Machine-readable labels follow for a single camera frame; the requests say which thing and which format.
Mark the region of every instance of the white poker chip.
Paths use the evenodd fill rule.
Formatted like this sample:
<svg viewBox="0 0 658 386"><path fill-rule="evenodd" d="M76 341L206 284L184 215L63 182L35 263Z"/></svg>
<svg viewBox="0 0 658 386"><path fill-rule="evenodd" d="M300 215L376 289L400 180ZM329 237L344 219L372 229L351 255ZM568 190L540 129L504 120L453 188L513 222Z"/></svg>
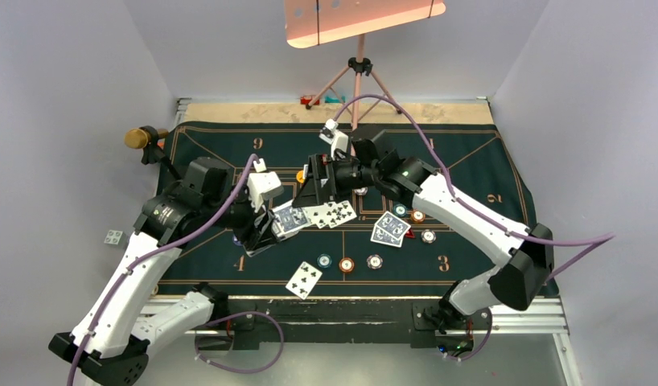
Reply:
<svg viewBox="0 0 658 386"><path fill-rule="evenodd" d="M435 238L434 231L431 231L430 229L426 229L422 232L422 241L427 244L432 244L435 241Z"/></svg>
<svg viewBox="0 0 658 386"><path fill-rule="evenodd" d="M367 257L367 266L371 269L379 269L384 264L384 259L379 255L370 255Z"/></svg>

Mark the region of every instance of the cable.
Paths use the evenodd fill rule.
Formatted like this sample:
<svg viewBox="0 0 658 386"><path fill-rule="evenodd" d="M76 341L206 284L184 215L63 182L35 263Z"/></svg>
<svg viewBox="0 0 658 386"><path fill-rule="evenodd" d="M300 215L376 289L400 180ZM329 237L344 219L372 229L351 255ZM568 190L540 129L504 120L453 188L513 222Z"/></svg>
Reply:
<svg viewBox="0 0 658 386"><path fill-rule="evenodd" d="M249 177L249 172L251 170L251 167L253 166L253 161L257 161L258 156L255 154L251 154L249 156L249 160L246 161L246 166L244 166L244 171L241 173L241 177L239 178L239 181L236 183L236 186L234 189L232 189L232 192L230 193L229 197L224 201L222 207L216 212L213 217L209 221L206 222L206 224L202 225L201 228L195 230L194 232L190 233L189 235L186 235L185 237L173 241L172 243L163 245L160 248L157 248L146 255L139 257L137 260L133 261L130 263L126 268L127 271L126 273L123 273L120 275L116 281L111 285L111 288L109 289L109 292L106 293L104 298L102 298L101 302L99 303L99 307L97 308L97 311L93 315L92 320L90 321L90 324L88 326L88 332L85 334L83 339L80 341L80 345L78 346L76 350L76 354L73 356L73 360L71 361L71 368L68 371L68 381L66 383L67 386L73 386L73 379L76 376L76 369L78 368L78 363L80 362L80 357L83 355L83 351L85 350L85 346L87 346L88 341L90 340L90 336L94 334L94 329L97 328L97 324L99 323L99 319L101 318L102 314L104 313L104 310L106 309L106 306L109 304L111 301L111 298L113 295L118 291L118 288L121 286L123 281L125 280L125 277L132 273L133 269L143 263L144 261L150 259L151 257L163 253L167 250L173 249L175 247L179 247L180 245L186 244L189 241L194 240L198 235L201 233L206 232L207 229L209 229L213 224L216 223L217 220L220 219L220 217L227 211L230 205L232 205L232 202L236 199L236 197L239 195L239 192L241 191L241 188L244 187L244 183L246 182L246 179Z"/></svg>
<svg viewBox="0 0 658 386"><path fill-rule="evenodd" d="M206 358L203 354L201 354L201 351L199 351L199 345L197 344L196 339L194 339L194 350L196 351L196 357L194 358L194 360L201 359L205 363L210 364L213 367L221 368L223 370L227 370L228 372L235 372L237 374L255 374L257 372L263 372L263 371L267 370L268 368L271 368L272 365L275 364L278 361L279 357L282 356L282 351L284 350L284 333L282 332L282 326L280 326L279 323L276 320L274 320L271 316L269 316L268 314L264 314L264 313L258 312L258 311L240 312L238 314L232 314L232 315L229 315L225 318L220 318L220 319L214 320L212 322L208 322L208 323L204 324L204 326L205 327L217 326L218 324L220 324L222 322L226 322L226 321L232 320L234 318L239 318L241 316L245 316L245 315L249 315L249 314L258 315L258 316L262 316L263 318L267 318L268 320L270 320L272 322L272 324L277 328L277 331L279 332L279 351L277 351L277 354L274 356L274 358L272 358L272 360L268 364L266 364L265 366L263 366L261 368L231 368L229 366L225 366L223 364L213 362L212 360Z"/></svg>
<svg viewBox="0 0 658 386"><path fill-rule="evenodd" d="M396 109L399 109L400 111L402 111L402 113L407 117L407 119L409 119L409 121L412 123L412 125L414 126L414 128L417 130L417 132L419 133L419 137L422 138L422 141L424 142L424 145L426 146L426 149L429 151L429 153L431 154L431 156L434 158L435 162L436 162L436 163L438 164L438 166L440 167L441 172L442 172L443 175L445 176L445 182L446 182L447 188L450 190L450 194L452 195L452 197L454 197L454 200L456 200L457 202L459 202L459 204L462 205L463 207L465 207L468 211L470 211L471 213L477 215L477 216L480 217L481 219L487 221L489 224L492 224L493 226L495 226L496 228L498 228L499 230L501 230L502 232L504 232L504 233L507 234L508 236L514 236L514 237L517 237L517 238L520 238L520 239L523 239L523 240L526 240L526 241L530 241L530 242L533 242L533 243L537 243L537 244L553 245L553 246L557 246L557 247L578 247L578 246L589 245L590 247L594 246L594 248L597 248L599 245L601 245L601 244L603 244L603 243L609 241L609 240L612 239L613 237L615 237L615 235L614 235L613 233L607 233L607 234L605 234L605 235L597 236L597 237L594 237L594 238L591 238L591 239L587 239L587 240L555 241L555 240L541 239L541 238L539 238L539 237L526 236L526 235L522 235L522 234L517 233L517 232L514 232L514 231L509 231L509 230L507 229L507 227L503 226L502 224L498 223L497 221L494 221L494 220L491 219L490 217L484 215L482 212L478 211L477 209L475 209L474 207L472 207L472 206L469 205L468 203L465 203L463 199L460 199L459 197L457 197L457 196L454 194L454 187L453 187L453 185L452 185L452 178L450 177L450 171L447 170L447 167L445 166L445 164L442 162L442 160L440 159L440 157L436 154L434 148L431 146L431 144L429 143L429 140L426 138L426 135L424 134L424 131L422 130L421 127L419 127L419 124L418 124L418 123L414 120L414 118L413 118L413 117L412 117L412 116L411 116L411 115L410 115L405 109L403 109L403 107L400 106L396 101L392 101L392 100L390 100L389 98L387 98L387 97L385 97L385 96L376 95L376 94L363 94L363 95L359 95L359 96L356 96L356 97L352 98L351 100L349 100L348 102L346 102L343 106L341 106L341 108L339 109L339 111L338 111L338 112L336 113L336 115L334 116L334 121L338 121L339 117L340 117L341 114L342 114L342 113L348 108L348 106L350 106L350 105L352 105L353 103L355 103L356 101L359 101L360 99L364 99L364 98L375 98L375 99L379 99L379 100L381 100L381 101L388 102L388 103L390 103L393 107L395 107ZM576 261L578 261L578 260L580 260L582 257L584 257L587 253L589 253L589 252L591 252L592 250L594 250L594 248L586 248L586 249L584 249L584 250L583 250L582 252L580 252L578 255L576 255L576 256L570 258L570 259L569 259L569 260L568 260L568 261L567 261L567 262L561 267L560 270L555 270L554 272L556 272L556 273L561 273L561 272L563 272L564 269L570 267L570 266L571 266L572 264L574 264ZM552 273L552 275L550 276L550 278L556 276L556 274L555 274L554 272Z"/></svg>
<svg viewBox="0 0 658 386"><path fill-rule="evenodd" d="M443 359L449 360L450 362L463 362L476 356L483 349L483 347L485 347L485 343L487 343L487 340L490 339L490 331L492 331L492 311L490 311L490 308L488 307L482 312L487 313L487 332L485 333L485 336L483 336L483 340L480 341L478 347L466 356L452 356L445 352L442 354Z"/></svg>

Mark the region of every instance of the robotic arm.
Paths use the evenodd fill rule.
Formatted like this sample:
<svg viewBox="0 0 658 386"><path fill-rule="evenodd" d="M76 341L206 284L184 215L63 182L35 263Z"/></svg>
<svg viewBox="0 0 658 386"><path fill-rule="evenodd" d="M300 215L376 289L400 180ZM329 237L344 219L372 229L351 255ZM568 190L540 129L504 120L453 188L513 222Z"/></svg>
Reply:
<svg viewBox="0 0 658 386"><path fill-rule="evenodd" d="M525 310L553 269L553 247L530 243L499 231L469 212L448 191L446 180L421 159L401 158L384 129L360 127L349 138L329 120L320 137L331 144L331 154L308 159L305 183L293 207L313 207L347 199L353 189L375 187L382 195L448 224L482 250L495 264L472 279L458 281L424 317L444 334L445 329L464 329L473 313L503 303ZM348 151L354 149L354 156ZM249 256L292 237L274 226L274 209L264 202L282 193L274 172L260 160L249 175L246 188L214 224L231 228ZM140 318L151 290L179 258L182 246L169 249L128 272L128 264L157 247L179 240L204 225L222 208L225 192L232 189L226 164L212 158L197 158L183 179L147 201L135 222L135 233L121 264L93 308L70 332L56 334L49 349L72 363L85 336L83 355L77 366L103 385L134 384L151 357L172 340L196 326L230 315L227 294L208 285L198 285L181 301L152 318ZM459 190L456 196L484 215L521 235L551 238L551 231L538 224L527 228L493 212ZM127 275L118 288L116 279ZM102 302L109 298L94 332L88 326Z"/></svg>
<svg viewBox="0 0 658 386"><path fill-rule="evenodd" d="M385 197L447 224L483 251L495 264L472 279L456 282L439 302L438 312L425 315L444 333L463 328L469 315L497 304L526 310L553 269L553 246L535 244L510 234L552 238L538 224L507 219L455 188L456 197L508 230L498 228L469 211L449 192L444 175L421 159L400 158L385 130L361 126L348 136L327 121L320 138L331 144L331 156L308 160L306 182L294 200L295 207L345 199L352 189L374 186ZM355 156L348 155L348 143Z"/></svg>

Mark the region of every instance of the number 3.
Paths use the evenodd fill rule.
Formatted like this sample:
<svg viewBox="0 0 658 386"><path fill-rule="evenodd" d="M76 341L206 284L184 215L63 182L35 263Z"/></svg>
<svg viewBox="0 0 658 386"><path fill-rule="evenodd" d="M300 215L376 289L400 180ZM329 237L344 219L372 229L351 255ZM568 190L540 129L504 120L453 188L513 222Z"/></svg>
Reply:
<svg viewBox="0 0 658 386"><path fill-rule="evenodd" d="M450 262L447 260L447 256L438 256L438 261L440 261L440 265L438 266L440 272L447 272L450 270Z"/></svg>

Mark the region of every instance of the black mount bracket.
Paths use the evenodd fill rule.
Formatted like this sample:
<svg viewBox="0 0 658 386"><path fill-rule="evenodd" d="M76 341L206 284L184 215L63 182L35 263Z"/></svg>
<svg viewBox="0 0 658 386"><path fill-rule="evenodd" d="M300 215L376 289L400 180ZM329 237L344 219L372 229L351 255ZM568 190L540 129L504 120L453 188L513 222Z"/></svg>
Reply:
<svg viewBox="0 0 658 386"><path fill-rule="evenodd" d="M358 62L357 58L352 57L348 60L348 67L355 70L355 74L360 73L369 76L372 73L372 61L368 58L362 58L362 61Z"/></svg>
<svg viewBox="0 0 658 386"><path fill-rule="evenodd" d="M144 146L144 149L142 149L142 165L153 165L160 162L168 169L175 180L181 179L182 176L178 170L175 169L175 166L173 166L171 159L168 158L166 153L163 152L163 149L158 145L158 140L161 139L158 136L158 131L151 126L143 126L140 127L140 129L147 132L150 136L149 143L147 143L146 146Z"/></svg>

